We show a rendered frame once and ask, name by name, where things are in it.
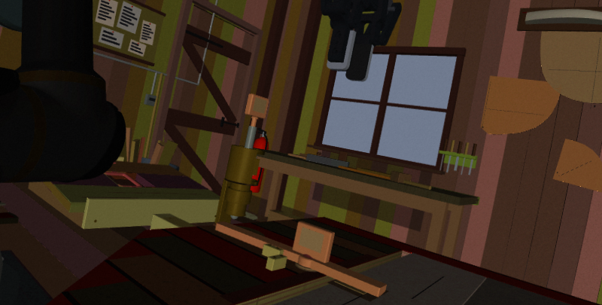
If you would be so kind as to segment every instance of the paper sheet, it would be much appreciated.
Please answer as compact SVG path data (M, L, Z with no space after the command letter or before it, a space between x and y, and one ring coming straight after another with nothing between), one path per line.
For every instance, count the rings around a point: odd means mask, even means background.
M117 27L120 29L125 29L130 33L136 33L141 12L142 9L137 8L130 3L123 2L123 5L121 5L121 13L119 14L119 22L117 23Z
M115 32L113 29L103 27L100 30L99 43L121 49L121 45L123 44L123 33Z
M146 20L142 20L142 29L140 29L140 42L152 45L155 40L155 31L157 25Z
M144 56L146 45L132 39L129 42L129 47L127 50L131 53L134 53L136 56Z
M113 27L117 15L117 6L119 6L119 2L115 0L99 0L99 6L96 9L96 22Z

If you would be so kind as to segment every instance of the red fire extinguisher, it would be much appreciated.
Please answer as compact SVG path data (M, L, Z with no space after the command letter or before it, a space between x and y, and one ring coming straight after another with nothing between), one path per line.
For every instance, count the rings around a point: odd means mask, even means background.
M268 139L266 135L266 131L259 130L261 136L255 139L253 143L253 148L259 148L261 150L269 150ZM261 181L263 180L263 169L261 167L257 168L257 174L253 175L253 179L257 180L257 186L251 186L251 192L254 194L258 193L261 189Z

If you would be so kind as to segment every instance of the electrical box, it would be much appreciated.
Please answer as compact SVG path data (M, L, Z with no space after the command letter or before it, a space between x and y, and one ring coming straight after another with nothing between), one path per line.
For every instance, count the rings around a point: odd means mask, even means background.
M156 100L157 100L157 96L153 96L152 94L147 94L146 98L144 98L144 103L149 106L155 106Z

